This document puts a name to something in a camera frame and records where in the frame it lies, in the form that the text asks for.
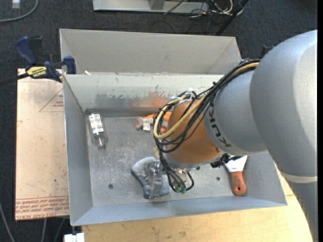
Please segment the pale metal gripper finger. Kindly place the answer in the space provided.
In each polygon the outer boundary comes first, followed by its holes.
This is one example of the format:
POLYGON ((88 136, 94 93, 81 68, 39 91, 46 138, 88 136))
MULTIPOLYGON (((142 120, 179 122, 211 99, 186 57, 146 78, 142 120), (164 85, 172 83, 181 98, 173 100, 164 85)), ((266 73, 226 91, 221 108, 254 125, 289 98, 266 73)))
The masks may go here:
POLYGON ((163 187, 163 181, 161 177, 157 177, 154 181, 154 197, 157 198, 160 196, 161 190, 163 187))
POLYGON ((152 164, 149 164, 147 167, 147 180, 149 184, 148 188, 148 198, 152 199, 154 194, 155 187, 155 167, 152 164))

